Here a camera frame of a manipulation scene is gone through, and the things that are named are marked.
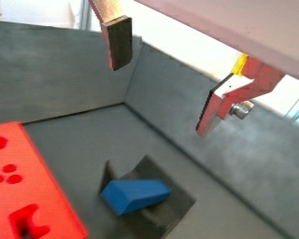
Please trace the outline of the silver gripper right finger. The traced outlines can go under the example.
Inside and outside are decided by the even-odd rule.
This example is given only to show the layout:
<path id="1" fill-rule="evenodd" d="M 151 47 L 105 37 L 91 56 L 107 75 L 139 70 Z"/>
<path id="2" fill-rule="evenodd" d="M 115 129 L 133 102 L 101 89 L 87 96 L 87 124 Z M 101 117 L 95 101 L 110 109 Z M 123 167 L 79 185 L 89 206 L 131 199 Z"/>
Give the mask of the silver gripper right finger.
<path id="1" fill-rule="evenodd" d="M 230 75 L 210 90 L 197 124 L 205 136 L 229 115 L 245 119 L 253 110 L 250 100 L 271 93 L 287 74 L 249 55 L 241 55 Z"/>

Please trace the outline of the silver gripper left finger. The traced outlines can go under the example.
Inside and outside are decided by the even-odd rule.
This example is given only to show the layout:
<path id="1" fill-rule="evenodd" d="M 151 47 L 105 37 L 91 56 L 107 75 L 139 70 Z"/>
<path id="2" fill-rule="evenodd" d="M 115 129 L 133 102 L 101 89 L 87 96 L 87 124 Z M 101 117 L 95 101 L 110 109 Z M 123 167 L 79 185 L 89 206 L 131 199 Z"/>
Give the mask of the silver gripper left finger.
<path id="1" fill-rule="evenodd" d="M 110 67 L 118 71 L 133 60 L 133 19 L 123 14 L 121 0 L 89 0 L 101 21 Z"/>

